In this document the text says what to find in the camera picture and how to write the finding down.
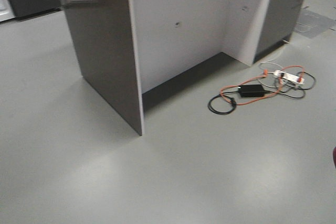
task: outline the black cable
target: black cable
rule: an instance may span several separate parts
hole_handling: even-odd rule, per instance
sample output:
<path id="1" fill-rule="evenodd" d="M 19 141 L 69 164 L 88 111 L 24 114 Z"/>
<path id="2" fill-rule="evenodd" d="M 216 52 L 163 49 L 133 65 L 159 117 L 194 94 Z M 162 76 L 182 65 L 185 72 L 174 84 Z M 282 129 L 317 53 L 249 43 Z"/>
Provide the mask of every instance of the black cable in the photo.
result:
<path id="1" fill-rule="evenodd" d="M 210 99 L 210 101 L 208 102 L 208 109 L 209 109 L 211 112 L 213 112 L 213 113 L 215 113 L 215 114 L 217 114 L 217 115 L 229 115 L 230 113 L 232 113 L 232 112 L 237 108 L 237 103 L 236 103 L 236 100 L 235 100 L 233 97 L 228 97 L 228 96 L 225 95 L 225 94 L 233 94 L 233 93 L 237 93 L 237 92 L 238 92 L 238 91 L 225 92 L 225 93 L 223 93 L 223 95 L 224 95 L 227 99 L 230 99 L 230 105 L 231 105 L 231 107 L 232 107 L 231 110 L 224 112 L 224 111 L 218 111 L 218 110 L 215 110 L 215 109 L 212 107 L 212 102 L 213 102 L 215 99 L 217 99 L 217 98 L 222 98 L 221 94 L 218 94 L 218 95 L 216 95 L 215 97 L 212 97 L 212 98 Z"/>
<path id="2" fill-rule="evenodd" d="M 313 79 L 313 84 L 309 88 L 300 88 L 300 89 L 302 89 L 302 90 L 311 90 L 313 87 L 315 87 L 315 85 L 316 85 L 316 78 L 314 76 L 312 76 L 311 74 L 307 73 L 307 72 L 298 72 L 297 74 L 301 74 L 301 73 L 304 73 L 304 74 L 310 76 Z"/>
<path id="3" fill-rule="evenodd" d="M 292 99 L 296 99 L 296 100 L 300 100 L 300 99 L 303 99 L 305 98 L 306 96 L 306 91 L 304 89 L 298 89 L 300 91 L 302 91 L 303 95 L 300 96 L 300 97 L 293 97 L 291 95 L 288 95 L 288 94 L 284 94 L 284 93 L 277 93 L 278 95 L 282 95 L 284 97 L 289 97 L 289 98 L 292 98 Z"/>
<path id="4" fill-rule="evenodd" d="M 315 78 L 313 75 L 311 75 L 311 74 L 309 74 L 309 73 L 307 73 L 307 72 L 298 72 L 297 75 L 302 74 L 302 73 L 308 75 L 309 77 L 311 77 L 311 78 L 313 79 L 313 84 L 312 84 L 309 88 L 296 87 L 296 84 L 295 84 L 295 83 L 293 83 L 293 82 L 291 82 L 291 81 L 288 81 L 288 82 L 285 84 L 285 86 L 288 87 L 288 89 L 285 90 L 285 91 L 281 90 L 281 91 L 278 92 L 276 95 L 282 95 L 282 96 L 284 96 L 284 97 L 289 97 L 289 98 L 296 99 L 296 100 L 303 99 L 303 98 L 306 96 L 306 90 L 311 90 L 313 87 L 315 87 L 315 85 L 316 85 L 316 78 Z M 274 84 L 275 84 L 275 87 L 278 89 L 278 87 L 277 87 L 277 81 L 278 81 L 278 79 L 275 80 L 275 83 L 274 83 Z M 300 90 L 300 91 L 302 91 L 302 95 L 301 95 L 300 97 L 294 97 L 294 96 L 291 96 L 291 95 L 286 94 L 286 93 L 288 93 L 290 90 Z M 265 90 L 265 92 L 266 92 L 266 93 L 276 93 L 276 91 L 267 91 L 267 90 Z M 211 112 L 213 112 L 213 113 L 215 113 L 215 114 L 218 114 L 218 115 L 229 115 L 229 114 L 231 114 L 231 113 L 232 113 L 233 111 L 235 111 L 235 109 L 237 108 L 237 102 L 236 102 L 236 100 L 235 100 L 234 98 L 232 98 L 232 97 L 228 97 L 227 94 L 233 94 L 233 93 L 238 93 L 238 91 L 232 91 L 232 92 L 224 92 L 224 93 L 222 93 L 222 95 L 223 95 L 224 97 L 226 97 L 227 99 L 230 100 L 230 105 L 232 106 L 231 110 L 229 110 L 229 111 L 218 111 L 218 110 L 215 110 L 215 109 L 213 108 L 213 106 L 212 106 L 212 102 L 213 102 L 214 100 L 216 100 L 217 98 L 222 98 L 221 94 L 218 94 L 218 95 L 216 95 L 215 97 L 212 97 L 212 98 L 210 99 L 210 101 L 208 102 L 208 109 L 209 109 Z"/>

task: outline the floor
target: floor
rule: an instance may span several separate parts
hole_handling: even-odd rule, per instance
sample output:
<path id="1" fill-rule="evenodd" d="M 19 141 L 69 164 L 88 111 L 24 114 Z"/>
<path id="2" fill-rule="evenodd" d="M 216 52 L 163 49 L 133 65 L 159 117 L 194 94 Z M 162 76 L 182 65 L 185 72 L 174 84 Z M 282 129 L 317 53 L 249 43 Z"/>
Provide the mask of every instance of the floor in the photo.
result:
<path id="1" fill-rule="evenodd" d="M 336 19 L 336 0 L 304 6 Z M 317 78 L 303 100 L 210 113 L 260 73 L 223 57 L 148 106 L 142 137 L 83 81 L 62 12 L 0 38 L 0 223 L 335 223 L 336 31 L 266 58 Z"/>

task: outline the red object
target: red object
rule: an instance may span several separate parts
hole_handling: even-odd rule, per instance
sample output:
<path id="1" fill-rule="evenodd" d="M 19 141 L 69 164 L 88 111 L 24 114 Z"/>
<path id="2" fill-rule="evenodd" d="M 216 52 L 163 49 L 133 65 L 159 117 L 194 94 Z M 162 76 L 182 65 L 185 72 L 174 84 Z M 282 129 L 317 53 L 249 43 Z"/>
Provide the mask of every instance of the red object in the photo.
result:
<path id="1" fill-rule="evenodd" d="M 335 167 L 336 167 L 336 147 L 335 147 L 334 151 L 332 152 L 332 157 L 334 158 L 334 164 L 335 164 Z"/>

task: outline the power strip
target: power strip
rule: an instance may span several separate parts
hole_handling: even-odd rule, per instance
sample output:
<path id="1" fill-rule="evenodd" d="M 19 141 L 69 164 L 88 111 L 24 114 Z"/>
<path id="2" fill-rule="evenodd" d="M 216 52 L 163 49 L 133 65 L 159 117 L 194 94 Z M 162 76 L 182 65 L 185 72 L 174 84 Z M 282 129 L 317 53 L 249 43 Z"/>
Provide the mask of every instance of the power strip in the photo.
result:
<path id="1" fill-rule="evenodd" d="M 295 76 L 294 74 L 286 73 L 281 70 L 275 70 L 273 73 L 275 77 L 281 77 L 285 80 L 293 82 L 296 86 L 300 86 L 304 84 L 304 78 L 301 78 L 299 76 Z"/>

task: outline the orange cable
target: orange cable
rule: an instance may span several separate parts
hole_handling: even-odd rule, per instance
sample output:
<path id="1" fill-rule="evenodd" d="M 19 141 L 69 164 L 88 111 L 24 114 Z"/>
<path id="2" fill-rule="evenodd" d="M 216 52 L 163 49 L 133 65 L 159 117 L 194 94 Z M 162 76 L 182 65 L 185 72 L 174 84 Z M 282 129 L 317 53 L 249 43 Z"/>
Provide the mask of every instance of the orange cable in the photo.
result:
<path id="1" fill-rule="evenodd" d="M 302 79 L 302 77 L 303 77 L 303 75 L 304 75 L 305 68 L 304 68 L 303 66 L 300 66 L 300 65 L 292 65 L 292 66 L 287 66 L 287 67 L 283 68 L 282 71 L 284 71 L 284 70 L 286 70 L 286 69 L 288 69 L 288 68 L 301 68 L 301 69 L 302 69 L 302 72 L 301 72 L 301 74 L 300 74 L 300 76 L 299 76 L 299 79 L 298 79 L 298 82 L 300 82 L 301 79 Z M 257 80 L 257 79 L 261 79 L 261 78 L 265 78 L 265 77 L 267 77 L 267 75 L 268 75 L 268 71 L 267 71 L 267 69 L 265 69 L 265 70 L 264 70 L 264 74 L 263 74 L 262 76 L 253 77 L 253 78 L 248 79 L 247 81 L 244 81 L 244 82 L 242 82 L 241 84 L 238 84 L 238 85 L 225 86 L 225 87 L 221 88 L 221 90 L 220 90 L 220 94 L 221 94 L 221 95 L 220 95 L 220 96 L 221 96 L 226 102 L 231 103 L 231 101 L 230 101 L 229 99 L 227 99 L 227 98 L 225 97 L 225 95 L 223 94 L 223 91 L 224 91 L 224 90 L 226 90 L 226 89 L 230 89 L 230 88 L 236 88 L 236 87 L 241 86 L 241 85 L 244 85 L 244 84 L 246 84 L 246 83 L 248 83 L 248 82 L 251 82 L 251 81 L 254 81 L 254 80 Z M 247 104 L 250 104 L 250 103 L 253 103 L 253 102 L 256 102 L 256 101 L 260 101 L 260 100 L 263 100 L 263 99 L 266 99 L 266 98 L 270 98 L 270 97 L 275 96 L 276 94 L 278 94 L 278 93 L 281 91 L 282 87 L 284 86 L 284 85 L 282 84 L 281 77 L 279 77 L 279 83 L 280 83 L 280 86 L 278 87 L 277 91 L 275 91 L 274 93 L 271 93 L 271 94 L 266 95 L 266 96 L 264 96 L 264 97 L 256 98 L 256 99 L 251 100 L 251 101 L 248 101 L 248 102 L 237 103 L 237 105 L 247 105 Z"/>

